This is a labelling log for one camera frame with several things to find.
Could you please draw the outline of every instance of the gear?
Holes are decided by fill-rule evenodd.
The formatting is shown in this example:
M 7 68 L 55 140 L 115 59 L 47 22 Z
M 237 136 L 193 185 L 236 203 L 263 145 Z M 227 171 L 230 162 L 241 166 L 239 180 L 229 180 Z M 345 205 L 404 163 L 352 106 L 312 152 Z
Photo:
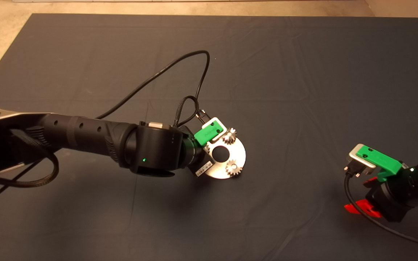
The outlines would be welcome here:
M 230 128 L 230 130 L 222 137 L 222 140 L 226 144 L 233 144 L 235 140 L 237 139 L 237 131 L 233 128 Z
M 233 177 L 234 175 L 238 175 L 239 173 L 241 173 L 241 171 L 243 170 L 243 167 L 239 167 L 235 160 L 229 160 L 227 162 L 227 166 L 225 167 L 225 170 L 227 171 L 227 174 Z

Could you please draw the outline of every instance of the concrete floor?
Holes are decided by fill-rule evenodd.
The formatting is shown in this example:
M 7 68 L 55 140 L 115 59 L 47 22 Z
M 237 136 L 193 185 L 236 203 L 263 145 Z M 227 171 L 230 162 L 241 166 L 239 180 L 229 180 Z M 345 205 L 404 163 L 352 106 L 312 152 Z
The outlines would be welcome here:
M 0 59 L 32 13 L 418 17 L 418 0 L 13 3 L 0 0 Z

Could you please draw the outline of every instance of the black cloth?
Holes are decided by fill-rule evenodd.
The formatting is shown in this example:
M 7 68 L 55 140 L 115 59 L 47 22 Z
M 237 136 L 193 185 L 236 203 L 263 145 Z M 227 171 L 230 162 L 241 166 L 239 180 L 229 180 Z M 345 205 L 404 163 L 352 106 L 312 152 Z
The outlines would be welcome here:
M 418 245 L 343 208 L 357 143 L 418 164 L 418 18 L 34 14 L 0 61 L 0 108 L 95 117 L 198 49 L 211 53 L 201 108 L 237 129 L 242 175 L 140 177 L 61 150 L 56 180 L 0 196 L 0 260 L 418 260 Z M 204 59 L 108 119 L 172 123 Z M 418 208 L 388 225 L 418 237 Z

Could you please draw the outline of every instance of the circular metal plate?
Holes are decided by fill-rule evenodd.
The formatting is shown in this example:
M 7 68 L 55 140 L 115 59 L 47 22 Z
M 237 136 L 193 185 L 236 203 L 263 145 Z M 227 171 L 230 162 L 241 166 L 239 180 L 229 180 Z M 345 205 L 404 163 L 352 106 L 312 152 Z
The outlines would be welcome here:
M 234 160 L 238 167 L 243 167 L 246 161 L 246 151 L 244 150 L 244 146 L 242 142 L 237 138 L 233 144 L 226 144 L 222 138 L 219 138 L 216 142 L 210 143 L 206 145 L 206 150 L 208 150 L 209 155 L 212 157 L 212 151 L 215 147 L 225 147 L 229 150 L 230 155 L 229 158 L 225 162 L 216 162 L 212 167 L 206 170 L 206 174 L 218 179 L 227 179 L 231 178 L 230 174 L 227 173 L 225 167 L 227 163 L 231 160 Z

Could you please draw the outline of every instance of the green 3d-printed part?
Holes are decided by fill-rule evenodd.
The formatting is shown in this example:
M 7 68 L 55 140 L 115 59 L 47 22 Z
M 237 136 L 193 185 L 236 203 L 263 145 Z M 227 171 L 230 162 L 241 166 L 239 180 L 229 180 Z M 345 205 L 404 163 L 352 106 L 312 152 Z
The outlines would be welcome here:
M 204 129 L 201 129 L 199 132 L 196 132 L 194 138 L 198 141 L 199 145 L 204 146 L 208 141 L 214 139 L 220 132 L 224 129 L 220 126 L 219 122 L 216 120 L 211 124 L 207 125 Z
M 387 177 L 396 175 L 402 167 L 401 162 L 365 145 L 358 150 L 356 155 L 382 168 L 377 174 L 377 180 L 380 182 L 385 182 Z

